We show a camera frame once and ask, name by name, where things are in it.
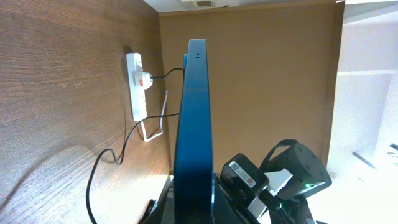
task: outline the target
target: label sticker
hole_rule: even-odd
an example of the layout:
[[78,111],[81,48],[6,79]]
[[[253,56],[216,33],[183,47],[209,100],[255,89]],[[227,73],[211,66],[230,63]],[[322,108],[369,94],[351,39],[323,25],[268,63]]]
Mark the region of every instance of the label sticker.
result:
[[235,173],[250,187],[253,188],[256,185],[256,181],[253,180],[253,178],[251,178],[251,176],[249,176],[249,174],[244,171],[244,169],[242,169],[241,166],[239,166],[238,163],[236,163],[235,161],[232,161],[229,164],[229,167],[235,171]]

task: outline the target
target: white wall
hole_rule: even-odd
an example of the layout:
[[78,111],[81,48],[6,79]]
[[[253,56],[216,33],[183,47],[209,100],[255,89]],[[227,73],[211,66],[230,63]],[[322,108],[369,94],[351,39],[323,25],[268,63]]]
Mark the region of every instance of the white wall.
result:
[[[346,7],[344,8],[344,18],[354,17],[366,12],[375,11],[377,9],[382,9],[384,7],[392,6],[397,4],[395,1],[382,1],[374,3],[362,3],[353,4],[354,2],[348,0],[346,1]],[[364,16],[358,16],[358,19],[363,19]]]
[[330,172],[351,176],[347,166],[357,159],[352,152],[373,159],[389,82],[390,75],[338,76],[328,160]]
[[339,72],[398,70],[398,24],[344,26]]
[[388,89],[384,112],[380,125],[376,146],[376,161],[378,164],[388,165],[398,162],[398,159],[388,156],[388,152],[398,151],[389,147],[391,143],[398,144],[398,75],[392,75]]

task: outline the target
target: black device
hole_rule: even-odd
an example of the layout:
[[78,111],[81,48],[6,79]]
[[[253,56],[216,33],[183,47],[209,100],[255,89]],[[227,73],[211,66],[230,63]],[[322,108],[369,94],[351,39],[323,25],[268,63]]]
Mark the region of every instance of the black device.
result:
[[[274,151],[284,146],[289,148],[270,160]],[[270,180],[264,173],[283,169],[287,169],[292,177],[273,196],[266,189]],[[236,155],[224,165],[220,179],[217,180],[242,223],[258,223],[257,217],[248,210],[248,206],[257,197],[267,207],[272,223],[304,224],[308,218],[312,219],[306,198],[331,185],[321,160],[307,146],[294,139],[278,143],[260,168],[245,155]]]

